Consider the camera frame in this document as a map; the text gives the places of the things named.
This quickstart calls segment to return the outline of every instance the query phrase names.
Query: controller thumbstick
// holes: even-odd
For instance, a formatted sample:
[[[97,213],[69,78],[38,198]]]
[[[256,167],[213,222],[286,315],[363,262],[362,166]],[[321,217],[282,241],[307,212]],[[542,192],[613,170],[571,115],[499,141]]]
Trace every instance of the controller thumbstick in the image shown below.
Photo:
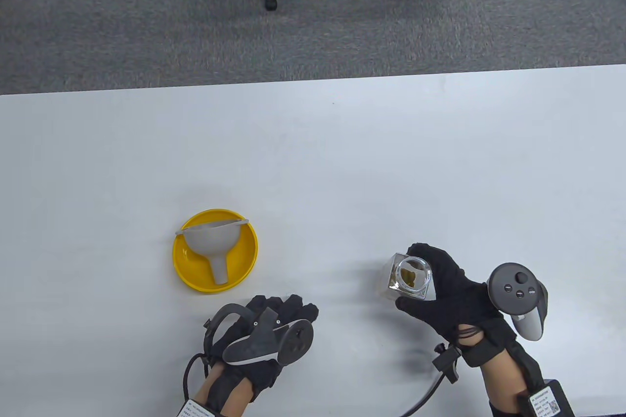
[[[515,274],[515,281],[519,284],[528,282],[528,276],[524,272],[517,272]]]

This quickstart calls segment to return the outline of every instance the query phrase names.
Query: gray carpet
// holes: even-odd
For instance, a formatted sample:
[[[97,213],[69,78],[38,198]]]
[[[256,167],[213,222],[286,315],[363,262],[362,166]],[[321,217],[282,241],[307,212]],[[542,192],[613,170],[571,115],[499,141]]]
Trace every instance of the gray carpet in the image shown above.
[[[0,0],[0,93],[624,63],[626,0]]]

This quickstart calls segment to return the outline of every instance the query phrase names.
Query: label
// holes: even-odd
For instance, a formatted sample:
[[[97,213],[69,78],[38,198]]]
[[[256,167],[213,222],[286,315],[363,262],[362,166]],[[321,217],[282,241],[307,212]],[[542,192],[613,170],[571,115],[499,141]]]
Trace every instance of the label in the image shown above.
[[[550,386],[543,388],[543,390],[534,395],[531,395],[530,405],[532,405],[535,410],[535,415],[537,417],[552,417],[553,415],[557,415],[561,412],[559,403],[557,403]]]
[[[203,408],[196,401],[189,399],[180,410],[178,417],[215,417],[215,415]]]

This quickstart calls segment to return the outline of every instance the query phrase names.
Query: white table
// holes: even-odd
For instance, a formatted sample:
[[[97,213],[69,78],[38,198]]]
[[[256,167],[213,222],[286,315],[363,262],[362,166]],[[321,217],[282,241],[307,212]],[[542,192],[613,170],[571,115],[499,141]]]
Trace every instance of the white table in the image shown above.
[[[626,409],[626,66],[0,97],[2,417],[171,417],[202,324],[257,293],[320,307],[311,352],[247,417],[399,415],[438,338],[373,294],[414,241],[550,291],[526,343],[577,415]],[[398,97],[405,97],[403,104]],[[241,212],[239,287],[197,294],[174,231]],[[200,366],[192,388],[201,382]],[[460,364],[420,412],[488,415]]]

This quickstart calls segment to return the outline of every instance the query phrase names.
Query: chair caster wheel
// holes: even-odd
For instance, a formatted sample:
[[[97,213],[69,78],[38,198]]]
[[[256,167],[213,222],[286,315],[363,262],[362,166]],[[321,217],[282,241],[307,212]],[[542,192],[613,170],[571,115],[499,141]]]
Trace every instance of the chair caster wheel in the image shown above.
[[[276,0],[266,0],[266,10],[269,12],[275,12],[278,8],[278,2]]]

